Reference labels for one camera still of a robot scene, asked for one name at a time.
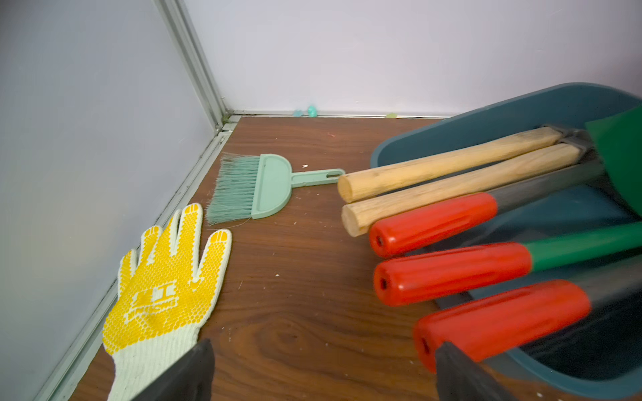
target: wooden floor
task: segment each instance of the wooden floor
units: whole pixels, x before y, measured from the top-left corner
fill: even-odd
[[[245,117],[224,150],[276,153],[294,171],[307,164],[308,171],[351,172],[368,168],[385,139],[435,121]],[[218,167],[193,202],[209,203]],[[216,354],[213,400],[438,399],[436,378],[411,339],[413,324],[437,307],[379,302],[372,290],[379,259],[366,236],[346,234],[342,205],[335,185],[303,187],[274,216],[204,225],[202,245],[217,228],[233,234],[223,291],[200,333]],[[522,401],[584,399],[493,374]],[[71,400],[106,400],[113,378],[112,359],[101,348]]]

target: green shovel blade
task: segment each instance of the green shovel blade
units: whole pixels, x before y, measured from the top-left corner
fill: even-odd
[[[342,169],[329,169],[292,173],[288,159],[273,154],[261,155],[254,187],[252,219],[271,216],[283,209],[290,200],[292,188],[336,183]]]
[[[585,125],[611,183],[642,215],[642,106]]]

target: hanging hole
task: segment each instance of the hanging hole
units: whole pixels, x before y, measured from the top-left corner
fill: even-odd
[[[428,342],[426,341],[426,339],[422,338],[421,343],[424,345],[424,352],[426,353],[426,355],[430,355],[430,347],[428,346]]]

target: metal trim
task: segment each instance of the metal trim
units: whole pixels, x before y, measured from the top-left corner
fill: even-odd
[[[167,25],[174,45],[178,48],[205,113],[216,132],[223,127],[226,118],[231,113],[225,107],[214,77],[209,70],[205,53],[189,18],[187,6],[183,0],[154,0],[154,2]]]

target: yellow work glove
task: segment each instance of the yellow work glove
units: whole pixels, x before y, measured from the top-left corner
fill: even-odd
[[[203,208],[194,203],[174,213],[161,233],[141,236],[141,255],[131,250],[118,271],[118,301],[103,329],[116,378],[109,401],[129,401],[196,344],[223,285],[232,233],[210,235],[198,263]]]

